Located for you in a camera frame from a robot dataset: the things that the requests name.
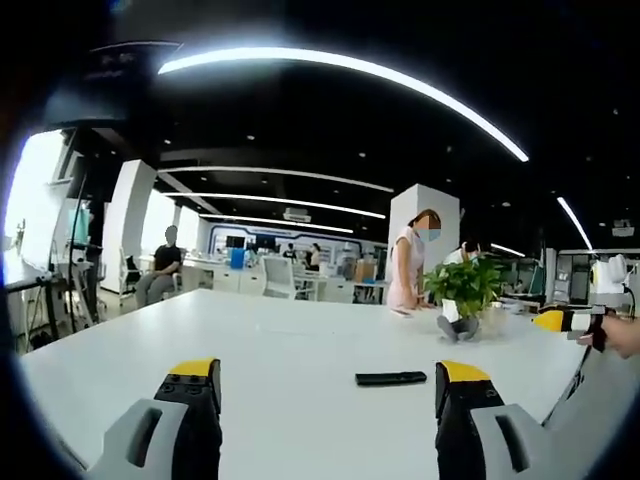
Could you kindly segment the person's right hand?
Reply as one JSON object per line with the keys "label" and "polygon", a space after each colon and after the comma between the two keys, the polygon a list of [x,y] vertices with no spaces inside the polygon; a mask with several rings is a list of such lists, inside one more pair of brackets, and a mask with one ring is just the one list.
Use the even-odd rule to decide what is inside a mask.
{"label": "person's right hand", "polygon": [[592,332],[584,332],[577,342],[599,352],[614,350],[622,359],[628,359],[639,354],[639,322],[604,315],[602,323]]}

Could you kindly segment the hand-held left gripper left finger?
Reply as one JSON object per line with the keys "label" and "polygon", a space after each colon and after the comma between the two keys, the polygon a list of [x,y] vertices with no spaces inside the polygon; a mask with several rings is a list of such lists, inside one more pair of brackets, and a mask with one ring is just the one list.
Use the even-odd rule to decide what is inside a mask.
{"label": "hand-held left gripper left finger", "polygon": [[222,447],[219,359],[173,367],[151,399],[105,432],[89,479],[217,479]]}

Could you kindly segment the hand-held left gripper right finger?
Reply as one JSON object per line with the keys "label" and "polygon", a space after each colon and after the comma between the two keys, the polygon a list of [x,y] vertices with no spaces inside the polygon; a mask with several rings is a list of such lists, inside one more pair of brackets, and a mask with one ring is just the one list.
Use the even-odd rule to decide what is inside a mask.
{"label": "hand-held left gripper right finger", "polygon": [[505,403],[472,365],[435,367],[435,448],[441,479],[535,479],[544,473],[544,428]]}

